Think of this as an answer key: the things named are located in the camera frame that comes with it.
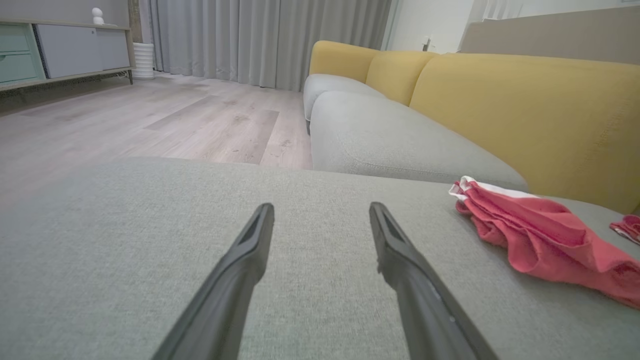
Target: white figurine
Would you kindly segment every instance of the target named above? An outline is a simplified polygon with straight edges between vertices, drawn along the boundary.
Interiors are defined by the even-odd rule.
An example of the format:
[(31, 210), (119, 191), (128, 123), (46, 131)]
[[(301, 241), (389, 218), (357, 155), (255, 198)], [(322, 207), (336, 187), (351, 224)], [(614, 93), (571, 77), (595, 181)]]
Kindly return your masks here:
[(102, 18), (102, 10), (98, 8), (93, 8), (91, 10), (93, 14), (93, 23), (96, 25), (104, 25), (104, 19)]

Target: white curtain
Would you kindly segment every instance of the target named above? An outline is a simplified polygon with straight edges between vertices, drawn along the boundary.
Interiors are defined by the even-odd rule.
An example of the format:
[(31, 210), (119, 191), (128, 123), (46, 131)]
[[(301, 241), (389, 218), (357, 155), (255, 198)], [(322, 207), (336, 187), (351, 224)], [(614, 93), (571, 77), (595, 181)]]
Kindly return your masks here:
[(391, 0), (153, 0), (156, 68), (300, 91), (313, 44), (379, 49)]

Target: gray sofa cushion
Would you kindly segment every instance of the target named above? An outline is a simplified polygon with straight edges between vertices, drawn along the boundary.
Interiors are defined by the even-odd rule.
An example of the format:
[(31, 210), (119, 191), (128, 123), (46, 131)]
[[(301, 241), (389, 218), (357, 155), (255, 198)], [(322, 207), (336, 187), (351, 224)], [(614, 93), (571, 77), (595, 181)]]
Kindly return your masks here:
[(374, 90), (373, 88), (354, 79), (327, 74), (309, 75), (305, 81), (305, 90), (303, 94), (305, 118), (307, 121), (311, 120), (311, 110), (314, 107), (314, 102), (320, 94), (332, 90), (353, 92), (356, 94), (364, 94), (386, 99), (386, 97), (377, 90)]
[[(0, 216), (3, 359), (148, 359), (255, 207), (275, 206), (240, 359), (408, 359), (376, 271), (381, 201), (501, 359), (631, 359), (640, 311), (514, 271), (448, 184), (130, 159), (80, 171)], [(621, 215), (560, 200), (605, 241)]]
[(318, 97), (311, 123), (314, 170), (453, 183), (469, 175), (527, 189), (509, 165), (463, 136), (388, 99), (347, 92)]

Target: red cloth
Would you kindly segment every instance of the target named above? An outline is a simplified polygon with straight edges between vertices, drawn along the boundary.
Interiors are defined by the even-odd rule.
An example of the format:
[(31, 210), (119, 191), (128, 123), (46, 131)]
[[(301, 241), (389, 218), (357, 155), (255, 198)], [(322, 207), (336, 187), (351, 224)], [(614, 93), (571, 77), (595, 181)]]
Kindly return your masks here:
[(625, 215), (621, 222), (612, 222), (609, 227), (618, 234), (640, 245), (640, 217)]
[(471, 216), (482, 240), (507, 248), (513, 268), (593, 288), (640, 309), (640, 262), (599, 238), (569, 209), (548, 199), (516, 199), (470, 185), (464, 191), (468, 198), (456, 209)]

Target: gray cabinet door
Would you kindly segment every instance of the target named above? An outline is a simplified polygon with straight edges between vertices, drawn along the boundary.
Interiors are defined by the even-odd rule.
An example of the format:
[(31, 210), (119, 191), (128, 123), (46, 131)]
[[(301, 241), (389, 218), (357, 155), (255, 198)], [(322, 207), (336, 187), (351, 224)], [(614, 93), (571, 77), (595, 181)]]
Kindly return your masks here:
[(129, 50), (124, 30), (96, 29), (102, 58), (102, 69), (129, 67)]
[(102, 71), (95, 28), (37, 24), (49, 78)]

